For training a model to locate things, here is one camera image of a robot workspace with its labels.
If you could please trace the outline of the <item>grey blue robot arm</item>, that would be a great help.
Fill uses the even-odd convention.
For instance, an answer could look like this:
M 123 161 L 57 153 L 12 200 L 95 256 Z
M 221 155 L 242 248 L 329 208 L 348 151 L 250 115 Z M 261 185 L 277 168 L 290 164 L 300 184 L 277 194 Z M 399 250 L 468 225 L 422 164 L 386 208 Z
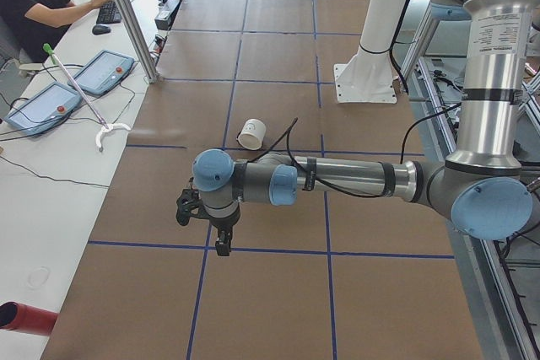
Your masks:
M 435 14 L 471 21 L 455 150 L 441 164 L 397 164 L 264 153 L 233 160 L 209 149 L 192 165 L 192 181 L 177 200 L 176 219 L 207 219 L 219 255 L 231 250 L 240 204 L 288 206 L 298 191 L 333 190 L 376 199 L 399 197 L 433 209 L 465 234 L 504 239 L 532 215 L 532 193 L 514 157 L 522 75 L 532 14 L 539 0 L 432 0 Z

